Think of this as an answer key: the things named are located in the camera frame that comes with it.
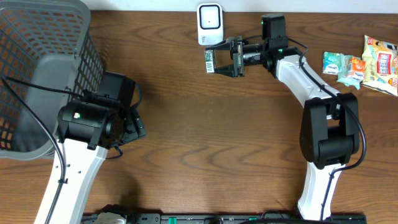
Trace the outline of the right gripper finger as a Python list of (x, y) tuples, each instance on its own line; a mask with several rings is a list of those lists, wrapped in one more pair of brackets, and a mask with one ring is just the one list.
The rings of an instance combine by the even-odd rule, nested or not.
[(207, 47), (205, 50), (233, 50), (234, 49), (234, 37), (229, 37), (215, 45)]
[(222, 67), (216, 67), (215, 73), (225, 75), (227, 77), (232, 77), (232, 78), (238, 76), (236, 66), (234, 64), (225, 65)]

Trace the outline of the dark green round-label box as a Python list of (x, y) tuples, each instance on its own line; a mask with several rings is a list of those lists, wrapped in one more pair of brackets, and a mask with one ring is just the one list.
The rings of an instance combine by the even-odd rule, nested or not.
[(215, 60), (214, 60), (214, 51), (213, 50), (205, 50), (205, 66), (207, 73), (214, 73), (215, 72)]

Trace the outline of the green tissue pack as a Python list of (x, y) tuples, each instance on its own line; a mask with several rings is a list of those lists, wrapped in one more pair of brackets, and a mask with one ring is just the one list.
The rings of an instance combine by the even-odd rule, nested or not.
[(323, 73), (327, 75), (337, 75), (341, 71), (342, 54), (333, 52), (323, 53)]

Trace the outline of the teal small snack packet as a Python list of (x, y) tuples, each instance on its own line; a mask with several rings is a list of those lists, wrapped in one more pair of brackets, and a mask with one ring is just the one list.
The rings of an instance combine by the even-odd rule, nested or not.
[(360, 81), (348, 75), (351, 59), (358, 59), (358, 57), (352, 55), (340, 55), (341, 68), (338, 72), (337, 82), (340, 82), (345, 86), (354, 86), (358, 90), (360, 89)]

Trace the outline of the orange tissue pack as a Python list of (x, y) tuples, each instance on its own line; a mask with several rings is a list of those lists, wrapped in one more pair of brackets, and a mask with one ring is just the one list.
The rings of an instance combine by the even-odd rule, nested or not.
[(348, 60), (348, 71), (347, 77), (354, 78), (356, 80), (364, 80), (366, 62), (357, 57), (351, 57)]

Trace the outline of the large white snack bag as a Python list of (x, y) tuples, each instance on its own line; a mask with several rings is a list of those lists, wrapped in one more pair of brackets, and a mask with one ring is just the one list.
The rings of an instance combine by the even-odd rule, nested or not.
[(397, 96), (397, 44), (364, 36), (363, 86)]

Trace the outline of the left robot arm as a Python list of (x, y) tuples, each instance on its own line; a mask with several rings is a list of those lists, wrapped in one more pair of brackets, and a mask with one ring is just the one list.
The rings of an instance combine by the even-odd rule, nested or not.
[(108, 151), (146, 135), (132, 97), (89, 93), (58, 113), (57, 146), (36, 223), (80, 223)]

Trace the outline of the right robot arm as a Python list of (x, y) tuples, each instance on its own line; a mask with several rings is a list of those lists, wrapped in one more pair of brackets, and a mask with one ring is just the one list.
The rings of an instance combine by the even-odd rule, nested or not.
[(340, 174), (357, 168), (366, 155), (364, 129), (359, 121), (358, 100), (324, 82), (307, 64), (300, 42), (266, 37), (249, 44), (230, 37), (205, 49), (208, 73), (244, 76), (244, 68), (263, 65), (283, 83), (303, 107), (299, 144), (307, 172), (297, 208), (302, 220), (331, 221), (331, 202)]

